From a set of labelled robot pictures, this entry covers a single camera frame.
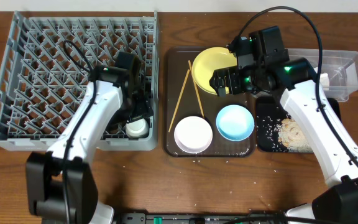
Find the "pale green cup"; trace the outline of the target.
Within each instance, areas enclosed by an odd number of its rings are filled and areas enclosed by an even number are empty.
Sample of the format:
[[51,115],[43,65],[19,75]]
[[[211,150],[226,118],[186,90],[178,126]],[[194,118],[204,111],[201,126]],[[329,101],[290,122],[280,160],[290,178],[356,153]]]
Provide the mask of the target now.
[[149,124],[146,122],[144,118],[142,118],[137,121],[127,123],[125,130],[127,136],[130,139],[145,138],[149,134]]

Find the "white napkin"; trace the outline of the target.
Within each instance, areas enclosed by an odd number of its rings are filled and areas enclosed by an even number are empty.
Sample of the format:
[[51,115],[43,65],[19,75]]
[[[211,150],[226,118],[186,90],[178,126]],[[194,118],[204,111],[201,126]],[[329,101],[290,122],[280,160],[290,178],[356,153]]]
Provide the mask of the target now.
[[319,77],[319,83],[323,87],[324,91],[328,91],[330,87],[329,75],[328,73],[321,73]]

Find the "light blue bowl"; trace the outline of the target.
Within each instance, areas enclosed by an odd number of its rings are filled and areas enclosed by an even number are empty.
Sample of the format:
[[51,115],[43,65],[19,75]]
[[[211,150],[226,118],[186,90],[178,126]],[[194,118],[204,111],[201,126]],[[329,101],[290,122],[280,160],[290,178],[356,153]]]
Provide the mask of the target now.
[[254,132],[255,121],[252,113],[241,105],[227,105],[216,117],[220,135],[229,141],[243,141]]

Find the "rice and food scraps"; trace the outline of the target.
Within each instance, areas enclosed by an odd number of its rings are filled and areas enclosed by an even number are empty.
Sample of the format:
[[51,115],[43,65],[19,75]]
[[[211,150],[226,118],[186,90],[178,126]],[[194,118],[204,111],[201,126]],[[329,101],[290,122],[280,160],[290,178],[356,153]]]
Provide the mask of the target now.
[[278,142],[289,152],[313,152],[308,141],[294,119],[285,118],[277,124]]

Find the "white pink bowl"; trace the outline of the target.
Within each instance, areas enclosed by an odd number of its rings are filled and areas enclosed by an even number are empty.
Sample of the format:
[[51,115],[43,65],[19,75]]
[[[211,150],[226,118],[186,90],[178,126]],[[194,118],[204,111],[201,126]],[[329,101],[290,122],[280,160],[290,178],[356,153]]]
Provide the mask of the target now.
[[205,151],[213,140],[211,125],[198,116],[188,116],[176,125],[173,137],[177,146],[189,154]]

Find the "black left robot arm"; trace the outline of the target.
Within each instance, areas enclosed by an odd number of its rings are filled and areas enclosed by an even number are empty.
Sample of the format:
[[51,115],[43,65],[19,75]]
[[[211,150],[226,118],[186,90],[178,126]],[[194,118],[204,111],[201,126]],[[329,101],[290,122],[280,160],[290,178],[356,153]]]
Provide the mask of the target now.
[[145,112],[138,94],[141,61],[121,52],[112,67],[90,70],[91,81],[69,125],[45,153],[25,163],[29,212],[42,223],[112,223],[114,209],[99,201],[91,171],[96,145],[113,121]]

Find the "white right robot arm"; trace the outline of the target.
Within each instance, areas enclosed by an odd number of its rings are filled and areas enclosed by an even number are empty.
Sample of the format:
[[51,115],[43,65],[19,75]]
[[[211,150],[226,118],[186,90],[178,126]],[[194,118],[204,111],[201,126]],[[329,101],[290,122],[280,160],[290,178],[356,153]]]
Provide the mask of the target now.
[[219,96],[271,94],[299,125],[328,186],[311,203],[287,210],[283,219],[358,223],[358,147],[328,103],[315,69],[305,58],[290,59],[278,27],[241,37],[229,51],[236,65],[215,70],[210,86]]

